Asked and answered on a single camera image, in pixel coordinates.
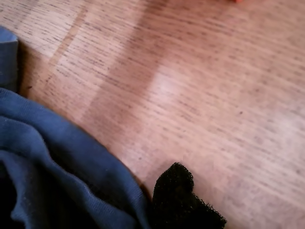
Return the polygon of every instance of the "wood grain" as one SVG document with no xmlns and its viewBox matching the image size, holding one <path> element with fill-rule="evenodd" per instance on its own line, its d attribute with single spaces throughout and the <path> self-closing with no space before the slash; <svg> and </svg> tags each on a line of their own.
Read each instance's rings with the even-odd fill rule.
<svg viewBox="0 0 305 229">
<path fill-rule="evenodd" d="M 228 229 L 305 228 L 305 2 L 2 0 L 21 93 L 150 193 L 173 162 Z"/>
</svg>

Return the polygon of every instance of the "blue garment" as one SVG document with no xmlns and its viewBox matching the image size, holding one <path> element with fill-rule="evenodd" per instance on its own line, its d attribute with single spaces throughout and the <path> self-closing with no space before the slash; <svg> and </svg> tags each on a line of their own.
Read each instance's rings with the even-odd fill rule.
<svg viewBox="0 0 305 229">
<path fill-rule="evenodd" d="M 17 47 L 0 27 L 1 228 L 149 229 L 146 198 L 128 169 L 81 129 L 13 92 Z"/>
</svg>

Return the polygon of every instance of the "black fabric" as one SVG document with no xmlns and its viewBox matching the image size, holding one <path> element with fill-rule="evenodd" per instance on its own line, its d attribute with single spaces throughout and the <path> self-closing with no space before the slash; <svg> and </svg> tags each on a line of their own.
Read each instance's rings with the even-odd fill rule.
<svg viewBox="0 0 305 229">
<path fill-rule="evenodd" d="M 156 229 L 222 229 L 226 220 L 194 193 L 192 174 L 175 163 L 157 180 L 153 192 Z"/>
</svg>

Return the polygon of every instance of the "clothing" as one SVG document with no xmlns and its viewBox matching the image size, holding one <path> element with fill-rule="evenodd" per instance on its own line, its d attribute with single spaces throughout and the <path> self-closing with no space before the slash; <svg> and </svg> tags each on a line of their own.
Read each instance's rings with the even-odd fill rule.
<svg viewBox="0 0 305 229">
<path fill-rule="evenodd" d="M 18 42 L 3 27 L 0 42 L 0 209 L 8 228 L 149 229 L 147 200 L 128 169 L 72 123 L 12 92 Z"/>
</svg>

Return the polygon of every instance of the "blue fabric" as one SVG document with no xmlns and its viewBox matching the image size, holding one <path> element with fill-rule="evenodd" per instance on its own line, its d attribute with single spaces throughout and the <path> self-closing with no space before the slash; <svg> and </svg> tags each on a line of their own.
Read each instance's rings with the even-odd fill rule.
<svg viewBox="0 0 305 229">
<path fill-rule="evenodd" d="M 13 92 L 17 47 L 0 27 L 1 228 L 149 229 L 146 198 L 128 169 L 81 129 Z"/>
</svg>

